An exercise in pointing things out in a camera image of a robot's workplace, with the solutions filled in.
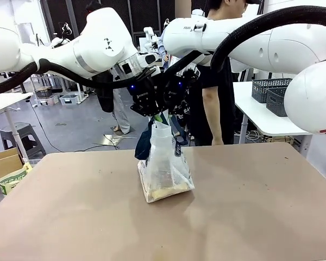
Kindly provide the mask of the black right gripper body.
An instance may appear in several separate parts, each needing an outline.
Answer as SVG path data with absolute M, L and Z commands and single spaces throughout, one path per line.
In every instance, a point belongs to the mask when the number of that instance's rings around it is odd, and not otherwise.
M 170 114 L 181 114 L 188 107 L 189 88 L 199 76 L 198 69 L 187 69 L 182 75 L 176 73 L 168 78 L 164 88 L 164 101 Z

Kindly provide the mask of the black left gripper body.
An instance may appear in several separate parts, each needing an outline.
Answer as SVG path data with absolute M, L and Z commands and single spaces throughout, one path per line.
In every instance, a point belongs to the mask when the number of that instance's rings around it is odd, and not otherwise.
M 146 68 L 128 86 L 133 99 L 130 107 L 142 116 L 154 116 L 164 110 L 162 73 L 158 67 Z

